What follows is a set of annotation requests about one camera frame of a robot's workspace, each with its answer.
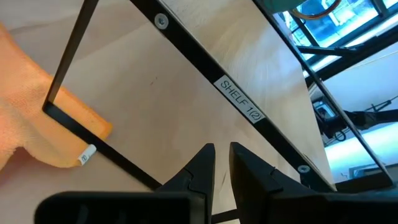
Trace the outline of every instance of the shelf label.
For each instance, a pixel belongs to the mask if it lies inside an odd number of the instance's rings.
[[[266,116],[254,106],[252,101],[228,78],[224,75],[214,82],[214,86],[227,97],[240,112],[242,112],[253,124],[256,124]]]
[[[81,162],[81,165],[84,165],[88,159],[97,151],[97,148],[90,144],[86,150],[79,156],[78,160]]]

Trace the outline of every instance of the orange towel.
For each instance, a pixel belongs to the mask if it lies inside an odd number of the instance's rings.
[[[51,81],[0,24],[0,169],[21,148],[52,166],[81,165],[87,144],[41,110]],[[110,133],[111,125],[66,89],[55,104],[99,138]]]

